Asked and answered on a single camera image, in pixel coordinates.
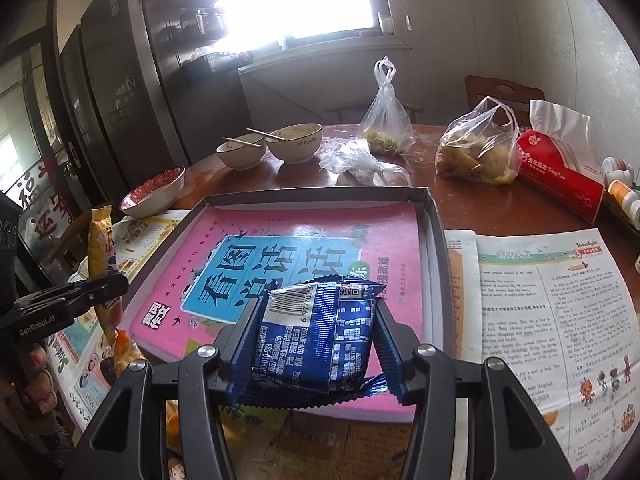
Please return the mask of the person left hand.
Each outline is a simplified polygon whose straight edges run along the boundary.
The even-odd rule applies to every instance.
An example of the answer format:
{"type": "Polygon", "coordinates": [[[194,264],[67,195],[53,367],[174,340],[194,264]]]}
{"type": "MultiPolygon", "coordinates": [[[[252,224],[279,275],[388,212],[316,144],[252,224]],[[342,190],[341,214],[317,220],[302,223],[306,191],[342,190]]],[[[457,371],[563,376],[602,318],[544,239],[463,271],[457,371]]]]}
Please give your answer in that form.
{"type": "Polygon", "coordinates": [[[1,350],[1,427],[17,442],[34,445],[58,433],[55,381],[40,344],[1,350]]]}

